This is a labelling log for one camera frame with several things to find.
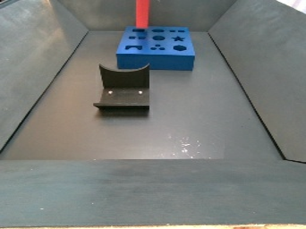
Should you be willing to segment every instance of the star-shaped hole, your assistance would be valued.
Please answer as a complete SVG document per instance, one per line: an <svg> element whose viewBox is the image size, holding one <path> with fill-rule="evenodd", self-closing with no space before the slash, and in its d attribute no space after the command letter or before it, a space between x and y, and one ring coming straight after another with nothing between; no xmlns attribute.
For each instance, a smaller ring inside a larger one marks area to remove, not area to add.
<svg viewBox="0 0 306 229"><path fill-rule="evenodd" d="M176 36L175 38L172 38L175 41L184 41L184 38L180 38L179 36Z"/></svg>

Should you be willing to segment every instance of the cutout hole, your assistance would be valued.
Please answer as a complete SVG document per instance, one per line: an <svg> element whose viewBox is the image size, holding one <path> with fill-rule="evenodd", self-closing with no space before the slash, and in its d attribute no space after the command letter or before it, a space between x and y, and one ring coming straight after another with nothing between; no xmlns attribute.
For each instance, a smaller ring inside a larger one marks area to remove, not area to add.
<svg viewBox="0 0 306 229"><path fill-rule="evenodd" d="M132 29L132 32L144 32L146 30L143 29Z"/></svg>
<svg viewBox="0 0 306 229"><path fill-rule="evenodd" d="M136 48L136 49L142 50L142 46L126 46L126 50L130 50L131 48Z"/></svg>
<svg viewBox="0 0 306 229"><path fill-rule="evenodd" d="M184 46L174 46L174 50L182 52L182 51L186 51L187 48Z"/></svg>
<svg viewBox="0 0 306 229"><path fill-rule="evenodd" d="M162 30L162 29L155 29L155 30L152 30L152 32L164 32L164 30Z"/></svg>
<svg viewBox="0 0 306 229"><path fill-rule="evenodd" d="M163 36L154 36L152 39L154 40L164 40L164 37Z"/></svg>

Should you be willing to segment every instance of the gray plastic surface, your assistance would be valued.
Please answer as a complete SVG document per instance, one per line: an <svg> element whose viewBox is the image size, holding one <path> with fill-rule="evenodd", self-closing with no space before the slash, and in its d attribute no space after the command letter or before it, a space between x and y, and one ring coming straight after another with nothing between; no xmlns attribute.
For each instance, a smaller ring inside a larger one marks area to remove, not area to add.
<svg viewBox="0 0 306 229"><path fill-rule="evenodd" d="M151 71L148 114L99 112L99 64L116 69L122 32L89 32L1 159L239 159L281 156L207 33L192 72Z"/></svg>
<svg viewBox="0 0 306 229"><path fill-rule="evenodd" d="M306 15L240 0L210 30L286 158L306 161Z"/></svg>
<svg viewBox="0 0 306 229"><path fill-rule="evenodd" d="M286 161L1 161L0 167L3 227L306 224L306 166Z"/></svg>
<svg viewBox="0 0 306 229"><path fill-rule="evenodd" d="M59 0L91 30L135 25L135 0ZM150 25L207 31L236 0L152 0Z"/></svg>
<svg viewBox="0 0 306 229"><path fill-rule="evenodd" d="M0 31L1 148L87 28L56 0L23 0L0 8Z"/></svg>

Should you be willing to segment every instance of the blue foam block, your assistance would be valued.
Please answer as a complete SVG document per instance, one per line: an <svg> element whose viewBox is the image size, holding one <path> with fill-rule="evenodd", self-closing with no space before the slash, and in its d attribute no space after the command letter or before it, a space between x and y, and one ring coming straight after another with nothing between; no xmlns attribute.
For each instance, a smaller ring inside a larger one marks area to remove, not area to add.
<svg viewBox="0 0 306 229"><path fill-rule="evenodd" d="M120 69L192 70L195 51L187 27L127 27L118 49Z"/></svg>

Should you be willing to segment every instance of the black curved piece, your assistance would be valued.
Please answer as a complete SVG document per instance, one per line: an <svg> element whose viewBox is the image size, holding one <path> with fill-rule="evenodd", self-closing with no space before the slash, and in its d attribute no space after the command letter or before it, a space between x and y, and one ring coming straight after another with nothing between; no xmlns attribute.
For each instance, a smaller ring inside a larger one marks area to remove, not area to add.
<svg viewBox="0 0 306 229"><path fill-rule="evenodd" d="M150 108L150 65L132 71L108 69L99 65L103 81L100 102L103 108Z"/></svg>

